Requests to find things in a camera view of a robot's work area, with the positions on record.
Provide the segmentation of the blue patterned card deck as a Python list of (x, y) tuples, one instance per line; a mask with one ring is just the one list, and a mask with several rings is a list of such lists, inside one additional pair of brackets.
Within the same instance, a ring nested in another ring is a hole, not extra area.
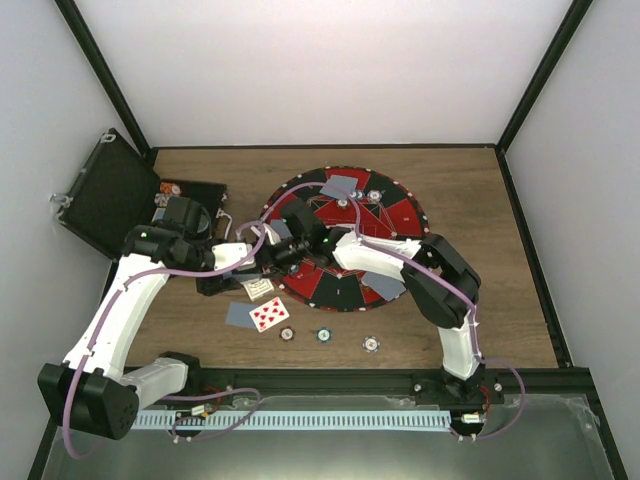
[(226, 272), (222, 275), (223, 278), (232, 278), (238, 282), (247, 282), (261, 279), (263, 276), (263, 270), (260, 266), (255, 264), (250, 266), (242, 266)]

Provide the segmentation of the brown poker chip stack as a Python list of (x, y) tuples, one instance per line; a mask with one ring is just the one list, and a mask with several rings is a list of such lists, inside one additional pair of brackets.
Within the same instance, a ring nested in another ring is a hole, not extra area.
[(295, 331), (291, 327), (284, 327), (280, 331), (280, 338), (287, 342), (293, 340), (295, 337)]

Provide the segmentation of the teal poker chip stack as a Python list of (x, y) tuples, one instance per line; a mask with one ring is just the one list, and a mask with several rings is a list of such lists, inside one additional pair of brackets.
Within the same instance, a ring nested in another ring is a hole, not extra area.
[(329, 328), (320, 328), (316, 331), (316, 339), (320, 343), (328, 343), (332, 340), (332, 331)]

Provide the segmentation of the blue white poker chip stack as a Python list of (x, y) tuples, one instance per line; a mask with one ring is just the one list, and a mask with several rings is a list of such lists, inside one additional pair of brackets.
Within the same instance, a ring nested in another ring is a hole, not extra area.
[(375, 353), (380, 348), (380, 342), (375, 336), (368, 336), (363, 339), (362, 347), (368, 353)]

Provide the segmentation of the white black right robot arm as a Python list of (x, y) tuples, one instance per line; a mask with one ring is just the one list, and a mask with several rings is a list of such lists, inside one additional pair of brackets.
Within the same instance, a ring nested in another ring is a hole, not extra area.
[(444, 239), (429, 234), (421, 240), (387, 240), (360, 232), (361, 207), (351, 228), (327, 227), (303, 200), (292, 197), (280, 215), (291, 236), (269, 239), (265, 223), (259, 239), (266, 241), (256, 254), (265, 270), (283, 273), (308, 259), (320, 267), (332, 266), (392, 278), (405, 285), (420, 313), (435, 325), (441, 342), (445, 393), (458, 403), (479, 390), (484, 368), (476, 328), (479, 275)]

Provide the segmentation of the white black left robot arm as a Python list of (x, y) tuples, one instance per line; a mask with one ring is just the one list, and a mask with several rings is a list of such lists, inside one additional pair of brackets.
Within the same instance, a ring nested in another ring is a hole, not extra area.
[(166, 352), (127, 372), (135, 336), (155, 297), (171, 277), (218, 280), (254, 262), (261, 248), (232, 242), (207, 244), (198, 202), (170, 198), (162, 216), (126, 236), (114, 280), (89, 326), (59, 364), (45, 364), (37, 383), (65, 445), (75, 431), (118, 440), (140, 410), (158, 401), (206, 402), (197, 358)]

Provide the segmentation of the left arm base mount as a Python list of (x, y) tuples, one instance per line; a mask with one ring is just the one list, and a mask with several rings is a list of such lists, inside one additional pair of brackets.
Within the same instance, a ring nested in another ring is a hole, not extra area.
[(165, 397), (157, 401), (159, 405), (189, 405), (195, 406), (205, 403), (213, 403), (220, 405), (221, 403), (228, 403), (224, 397), (216, 398), (216, 399), (203, 399), (205, 396), (211, 396), (213, 394), (218, 394), (223, 391), (230, 391), (234, 387), (234, 384), (231, 382), (226, 382), (223, 384), (214, 384), (209, 382), (204, 382), (196, 386), (195, 384), (187, 384), (182, 390), (177, 392), (170, 393), (170, 396), (180, 397), (180, 400), (167, 400)]

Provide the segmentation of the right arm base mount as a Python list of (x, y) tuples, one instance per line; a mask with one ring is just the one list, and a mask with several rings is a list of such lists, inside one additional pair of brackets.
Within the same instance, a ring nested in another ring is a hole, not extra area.
[(496, 381), (491, 377), (471, 383), (420, 378), (413, 383), (411, 393), (417, 403), (439, 405), (442, 408), (480, 407), (486, 401), (491, 405), (502, 405), (504, 394), (494, 388)]

